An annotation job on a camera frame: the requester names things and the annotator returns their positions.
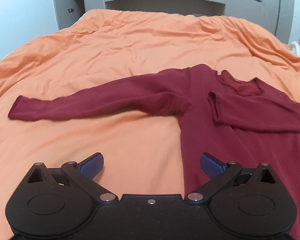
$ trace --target blue textured pad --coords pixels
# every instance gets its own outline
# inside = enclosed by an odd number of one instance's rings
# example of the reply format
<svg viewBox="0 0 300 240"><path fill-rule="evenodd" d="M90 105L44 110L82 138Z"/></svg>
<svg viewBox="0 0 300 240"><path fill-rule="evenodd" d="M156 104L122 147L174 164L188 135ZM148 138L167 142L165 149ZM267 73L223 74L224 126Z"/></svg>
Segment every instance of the blue textured pad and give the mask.
<svg viewBox="0 0 300 240"><path fill-rule="evenodd" d="M93 179L103 168L103 155L97 154L91 160L80 166L80 172L86 175L89 179Z"/></svg>
<svg viewBox="0 0 300 240"><path fill-rule="evenodd" d="M200 167L210 179L213 179L224 172L224 169L220 164L216 163L204 154L200 157Z"/></svg>

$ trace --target clothing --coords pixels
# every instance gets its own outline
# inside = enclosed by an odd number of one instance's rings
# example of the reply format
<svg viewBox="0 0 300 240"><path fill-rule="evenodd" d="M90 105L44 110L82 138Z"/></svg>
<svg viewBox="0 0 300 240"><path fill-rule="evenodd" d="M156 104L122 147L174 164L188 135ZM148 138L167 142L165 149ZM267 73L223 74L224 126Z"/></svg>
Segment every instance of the clothing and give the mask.
<svg viewBox="0 0 300 240"><path fill-rule="evenodd" d="M270 163L297 204L295 227L300 232L300 104L258 78L242 82L227 71L219 76L206 65L168 69L52 101L19 96L8 117L68 120L127 106L178 116L186 194L209 180L199 165L203 152L244 167Z"/></svg>

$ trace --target orange blanket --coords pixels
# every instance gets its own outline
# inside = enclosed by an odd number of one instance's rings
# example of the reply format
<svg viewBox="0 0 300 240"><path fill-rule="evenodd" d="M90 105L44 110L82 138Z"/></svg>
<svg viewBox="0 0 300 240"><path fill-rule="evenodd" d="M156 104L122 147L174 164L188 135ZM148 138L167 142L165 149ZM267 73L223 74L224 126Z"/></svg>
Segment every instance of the orange blanket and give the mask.
<svg viewBox="0 0 300 240"><path fill-rule="evenodd" d="M59 167L100 151L105 167L94 180L119 196L184 190L176 118L130 111L66 122L11 121L17 96L54 99L200 63L240 80L257 76L300 102L300 58L265 29L233 17L91 10L70 28L0 60L0 240L12 235L5 204L35 162Z"/></svg>

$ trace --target screw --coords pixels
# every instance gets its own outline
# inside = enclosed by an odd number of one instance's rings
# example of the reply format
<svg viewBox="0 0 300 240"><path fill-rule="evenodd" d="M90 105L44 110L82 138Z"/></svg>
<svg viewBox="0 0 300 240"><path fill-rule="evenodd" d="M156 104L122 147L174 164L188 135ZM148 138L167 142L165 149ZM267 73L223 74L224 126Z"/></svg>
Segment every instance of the screw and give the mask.
<svg viewBox="0 0 300 240"><path fill-rule="evenodd" d="M151 204L151 205L153 205L155 203L155 200L154 199L149 199L148 203Z"/></svg>
<svg viewBox="0 0 300 240"><path fill-rule="evenodd" d="M113 201L115 199L115 194L112 194L112 193L103 193L100 195L100 199L102 201Z"/></svg>
<svg viewBox="0 0 300 240"><path fill-rule="evenodd" d="M188 195L188 199L192 200L192 201L199 201L199 200L202 200L203 199L203 195L200 194L200 193L190 193Z"/></svg>

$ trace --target folded sleeve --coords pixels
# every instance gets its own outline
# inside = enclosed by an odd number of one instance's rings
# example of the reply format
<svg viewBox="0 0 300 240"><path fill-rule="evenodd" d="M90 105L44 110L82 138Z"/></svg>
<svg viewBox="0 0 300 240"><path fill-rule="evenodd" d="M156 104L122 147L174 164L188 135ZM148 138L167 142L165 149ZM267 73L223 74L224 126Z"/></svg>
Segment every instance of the folded sleeve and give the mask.
<svg viewBox="0 0 300 240"><path fill-rule="evenodd" d="M123 107L153 115L172 115L182 111L187 88L188 70L168 69L115 80L54 100L19 96L8 117L23 121L58 121L100 116Z"/></svg>
<svg viewBox="0 0 300 240"><path fill-rule="evenodd" d="M210 92L216 123L260 132L300 133L300 103Z"/></svg>

